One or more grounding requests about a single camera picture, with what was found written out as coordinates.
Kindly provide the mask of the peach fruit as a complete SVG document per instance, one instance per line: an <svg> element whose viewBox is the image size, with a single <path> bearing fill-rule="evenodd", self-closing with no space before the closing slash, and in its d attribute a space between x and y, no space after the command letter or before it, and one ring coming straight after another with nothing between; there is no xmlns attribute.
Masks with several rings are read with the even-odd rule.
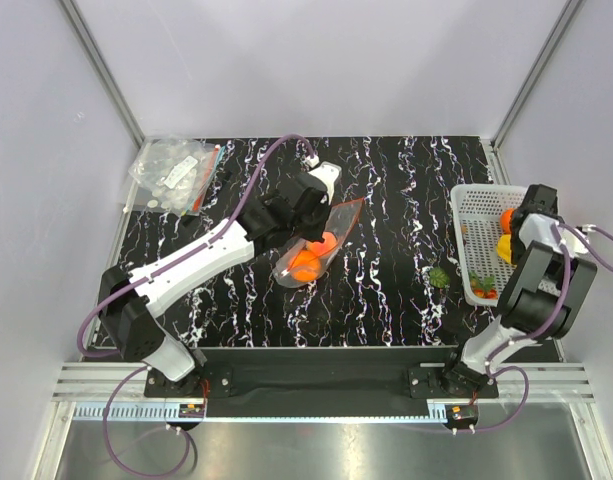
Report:
<svg viewBox="0 0 613 480"><path fill-rule="evenodd" d="M337 243L337 237L332 232L325 231L321 241L308 242L306 248L315 256L324 257L335 250Z"/></svg>

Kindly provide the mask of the clear zip bag orange zipper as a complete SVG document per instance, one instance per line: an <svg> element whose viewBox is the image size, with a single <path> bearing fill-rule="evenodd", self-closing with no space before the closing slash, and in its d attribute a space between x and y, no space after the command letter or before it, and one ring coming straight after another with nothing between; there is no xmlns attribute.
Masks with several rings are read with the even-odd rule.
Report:
<svg viewBox="0 0 613 480"><path fill-rule="evenodd" d="M358 198L334 205L321 241L292 240L273 267L275 281L300 288L322 277L356 225L363 204L364 199Z"/></svg>

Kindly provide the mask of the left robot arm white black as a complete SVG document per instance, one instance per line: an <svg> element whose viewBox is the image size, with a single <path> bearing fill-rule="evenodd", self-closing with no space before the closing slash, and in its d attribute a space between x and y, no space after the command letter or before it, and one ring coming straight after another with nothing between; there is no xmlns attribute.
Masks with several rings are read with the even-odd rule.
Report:
<svg viewBox="0 0 613 480"><path fill-rule="evenodd" d="M201 386L199 360L158 322L189 291L292 240L321 239L340 173L331 164L301 173L242 208L199 239L128 273L102 276L99 318L120 357L162 373L182 396Z"/></svg>

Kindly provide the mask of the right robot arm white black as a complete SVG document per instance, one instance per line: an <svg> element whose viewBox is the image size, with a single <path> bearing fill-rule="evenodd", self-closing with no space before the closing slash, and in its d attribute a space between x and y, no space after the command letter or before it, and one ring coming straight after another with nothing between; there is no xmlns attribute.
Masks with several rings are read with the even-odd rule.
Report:
<svg viewBox="0 0 613 480"><path fill-rule="evenodd" d="M449 395L473 394L503 373L506 359L528 346L565 336L597 274L560 232L557 191L533 184L510 221L515 266L497 301L498 315L480 334L461 344L440 371Z"/></svg>

